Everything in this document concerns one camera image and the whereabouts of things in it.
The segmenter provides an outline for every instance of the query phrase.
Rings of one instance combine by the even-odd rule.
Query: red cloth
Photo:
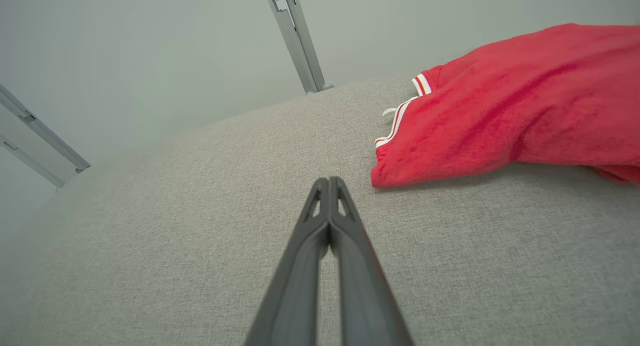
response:
[[[374,187],[512,161],[640,184],[640,27],[567,24],[480,47],[413,80],[375,142]]]

